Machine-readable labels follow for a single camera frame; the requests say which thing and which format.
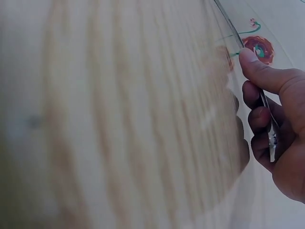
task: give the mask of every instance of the finger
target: finger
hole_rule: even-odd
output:
[[[280,94],[282,90],[299,81],[304,74],[297,69],[279,70],[269,67],[247,48],[241,50],[239,61],[247,79],[263,90],[275,94]]]
[[[259,104],[259,89],[250,81],[244,82],[242,86],[244,102],[250,109],[256,108]]]
[[[243,84],[243,95],[244,102],[250,109],[255,109],[257,106],[262,105],[259,96],[259,89],[252,82],[246,81]],[[267,100],[269,103],[270,112],[272,113],[276,122],[279,125],[282,125],[282,123],[286,119],[282,106],[274,102],[272,99],[267,98]]]
[[[254,134],[261,133],[270,122],[270,111],[260,106],[250,112],[248,122]]]
[[[251,148],[255,159],[272,173],[275,165],[270,162],[268,134],[255,135],[251,140]]]

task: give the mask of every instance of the green line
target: green line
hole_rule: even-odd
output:
[[[254,22],[254,24],[255,25],[258,25],[258,27],[255,29],[255,30],[252,30],[252,31],[248,31],[248,32],[239,32],[238,34],[246,34],[246,33],[254,33],[254,32],[257,32],[257,31],[259,31],[260,29],[261,29],[261,24],[260,23],[258,23],[258,22]],[[224,38],[221,38],[220,40],[223,40],[223,39],[225,39],[225,38],[228,38],[228,37],[232,37],[233,35],[229,35],[229,36],[226,36],[226,37],[224,37]]]

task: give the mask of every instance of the drawing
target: drawing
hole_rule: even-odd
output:
[[[231,72],[234,68],[234,60],[229,54],[229,51],[226,46],[221,45],[216,48],[217,57],[220,58],[223,62],[228,63],[228,72]]]
[[[247,31],[247,32],[239,32],[238,34],[254,33],[254,32],[259,31],[261,29],[261,27],[262,27],[261,24],[258,23],[254,18],[250,19],[250,24],[251,24],[251,27],[254,28],[254,30]],[[223,39],[228,38],[228,37],[232,37],[232,36],[233,36],[233,34],[229,35],[229,36],[226,36]]]
[[[270,65],[274,58],[274,49],[272,44],[264,37],[250,36],[243,38],[243,42],[246,48],[253,50],[256,53],[258,59]]]

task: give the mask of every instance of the knuckle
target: knuckle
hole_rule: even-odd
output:
[[[265,72],[269,71],[271,67],[268,65],[257,63],[253,66],[253,73],[254,74],[264,74]]]

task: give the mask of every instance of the wooden surface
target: wooden surface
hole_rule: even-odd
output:
[[[266,228],[212,1],[2,0],[0,23],[1,228]]]

